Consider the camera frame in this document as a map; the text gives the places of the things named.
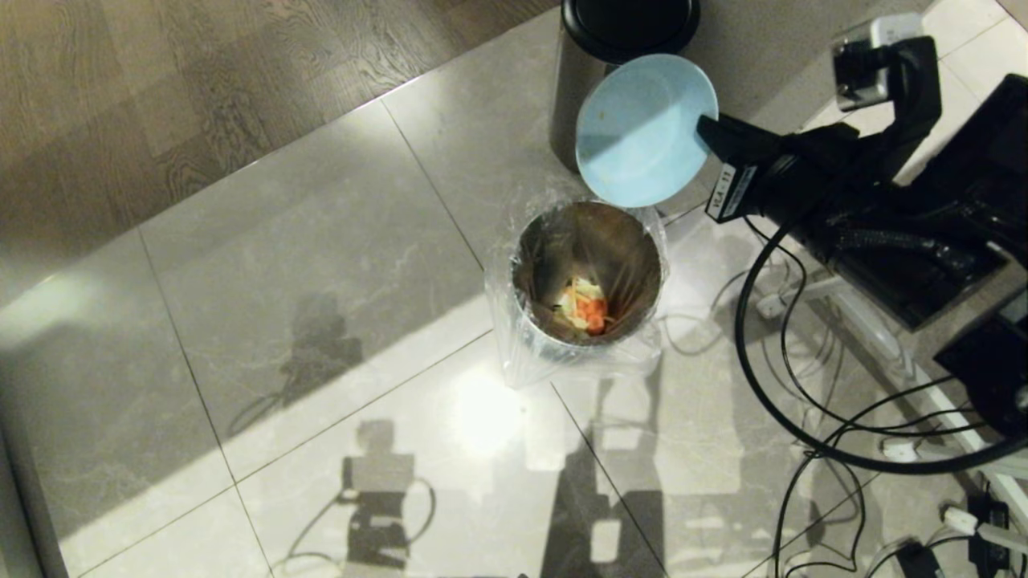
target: black lid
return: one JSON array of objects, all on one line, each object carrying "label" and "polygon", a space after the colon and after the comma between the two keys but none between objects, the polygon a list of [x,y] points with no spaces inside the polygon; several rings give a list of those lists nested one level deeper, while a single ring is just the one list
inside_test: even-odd
[{"label": "black lid", "polygon": [[612,64],[677,53],[696,34],[699,0],[563,0],[564,28],[593,57]]}]

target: food waste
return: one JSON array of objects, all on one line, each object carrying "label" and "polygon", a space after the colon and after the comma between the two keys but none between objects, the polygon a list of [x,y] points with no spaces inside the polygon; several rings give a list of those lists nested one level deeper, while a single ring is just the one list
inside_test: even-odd
[{"label": "food waste", "polygon": [[608,316],[603,290],[581,277],[567,281],[553,309],[573,327],[593,337],[602,335],[614,321]]}]

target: black trash can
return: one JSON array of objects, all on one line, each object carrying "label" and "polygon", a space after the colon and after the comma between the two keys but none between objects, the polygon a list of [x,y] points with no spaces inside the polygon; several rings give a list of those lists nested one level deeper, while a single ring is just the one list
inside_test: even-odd
[{"label": "black trash can", "polygon": [[575,127],[589,93],[626,62],[681,52],[700,21],[699,0],[563,0],[550,146],[572,172]]}]

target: wooden floor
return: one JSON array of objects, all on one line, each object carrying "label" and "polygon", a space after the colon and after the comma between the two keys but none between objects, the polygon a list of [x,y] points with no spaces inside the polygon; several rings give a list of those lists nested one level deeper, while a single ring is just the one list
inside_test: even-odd
[{"label": "wooden floor", "polygon": [[558,3],[0,0],[0,303]]}]

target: tile floor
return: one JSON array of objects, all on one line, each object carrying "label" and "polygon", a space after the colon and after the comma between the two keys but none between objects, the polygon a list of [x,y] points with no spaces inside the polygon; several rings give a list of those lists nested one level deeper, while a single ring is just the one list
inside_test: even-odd
[{"label": "tile floor", "polygon": [[[985,31],[952,35],[945,58],[1003,22],[969,23]],[[545,139],[555,26],[316,131],[0,311],[8,399],[71,576],[765,575],[803,456],[728,337],[760,247],[744,225],[668,225],[653,375],[504,386],[481,277],[498,219],[541,188],[582,192]],[[795,273],[775,263],[763,291]],[[791,326],[804,378],[840,411],[884,395],[825,319],[803,306]],[[772,380],[776,328],[752,323]],[[788,395],[773,393],[801,419]],[[861,568],[962,497],[948,476],[859,482]],[[786,554],[835,559],[853,491],[816,464]],[[943,556],[955,575],[959,549]]]}]

